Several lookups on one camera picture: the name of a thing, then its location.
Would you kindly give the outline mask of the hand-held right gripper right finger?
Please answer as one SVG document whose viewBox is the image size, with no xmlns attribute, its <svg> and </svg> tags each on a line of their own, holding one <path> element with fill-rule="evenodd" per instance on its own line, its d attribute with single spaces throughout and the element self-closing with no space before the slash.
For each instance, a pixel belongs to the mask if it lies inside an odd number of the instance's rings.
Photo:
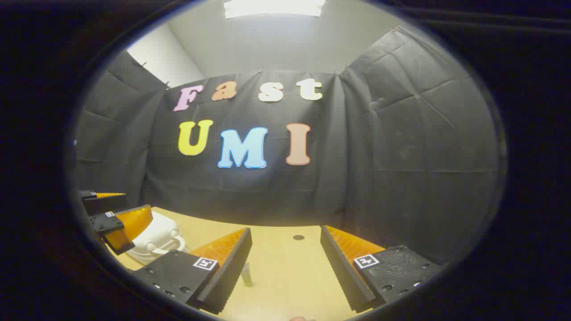
<svg viewBox="0 0 571 321">
<path fill-rule="evenodd" d="M 338 228 L 320 228 L 323 250 L 357 313 L 397 300 L 441 271 L 407 246 L 383 248 Z"/>
</svg>

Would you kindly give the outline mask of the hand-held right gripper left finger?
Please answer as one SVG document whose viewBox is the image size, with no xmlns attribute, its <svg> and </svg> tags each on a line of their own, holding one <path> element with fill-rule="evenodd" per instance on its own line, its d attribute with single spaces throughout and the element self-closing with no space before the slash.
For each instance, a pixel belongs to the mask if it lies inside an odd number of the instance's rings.
<svg viewBox="0 0 571 321">
<path fill-rule="evenodd" d="M 218 314 L 234 291 L 251 247 L 251 229 L 241 228 L 193 251 L 171 250 L 134 271 L 134 277 L 166 297 Z"/>
</svg>

